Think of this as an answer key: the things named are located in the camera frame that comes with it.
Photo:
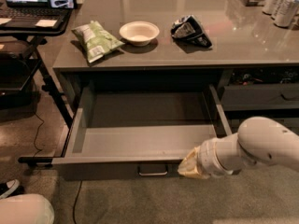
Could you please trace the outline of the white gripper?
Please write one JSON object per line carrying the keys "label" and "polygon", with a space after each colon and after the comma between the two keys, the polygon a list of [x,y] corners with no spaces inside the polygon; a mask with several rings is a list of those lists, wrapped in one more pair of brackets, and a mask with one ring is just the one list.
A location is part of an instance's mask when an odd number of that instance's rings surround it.
{"label": "white gripper", "polygon": [[193,179],[208,179],[231,175],[232,170],[223,167],[217,157],[216,145],[219,138],[206,140],[195,147],[185,158],[185,166],[178,167],[178,173]]}

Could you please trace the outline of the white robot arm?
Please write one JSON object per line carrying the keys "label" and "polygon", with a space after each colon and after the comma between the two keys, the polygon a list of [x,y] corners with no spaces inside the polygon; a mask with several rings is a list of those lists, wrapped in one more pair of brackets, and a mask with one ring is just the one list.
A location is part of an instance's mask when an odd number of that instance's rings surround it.
{"label": "white robot arm", "polygon": [[192,149],[178,173],[207,179],[271,165],[299,171],[299,136],[272,119],[252,117],[236,133],[206,140]]}

